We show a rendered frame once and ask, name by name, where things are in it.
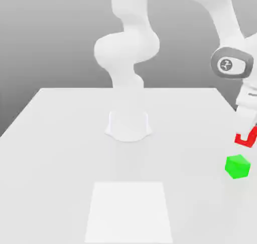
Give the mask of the small green cube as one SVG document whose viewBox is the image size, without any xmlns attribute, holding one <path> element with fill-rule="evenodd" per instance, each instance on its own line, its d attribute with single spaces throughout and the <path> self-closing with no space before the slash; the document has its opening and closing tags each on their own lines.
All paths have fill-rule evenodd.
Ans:
<svg viewBox="0 0 257 244">
<path fill-rule="evenodd" d="M 233 178 L 247 177 L 251 163 L 241 154 L 228 156 L 226 158 L 225 171 Z"/>
</svg>

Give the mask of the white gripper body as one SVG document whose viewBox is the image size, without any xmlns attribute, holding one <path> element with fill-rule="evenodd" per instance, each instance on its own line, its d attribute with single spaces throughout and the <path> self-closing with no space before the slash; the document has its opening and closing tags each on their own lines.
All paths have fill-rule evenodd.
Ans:
<svg viewBox="0 0 257 244">
<path fill-rule="evenodd" d="M 236 99 L 236 114 L 242 118 L 257 118 L 257 87 L 243 83 Z"/>
</svg>

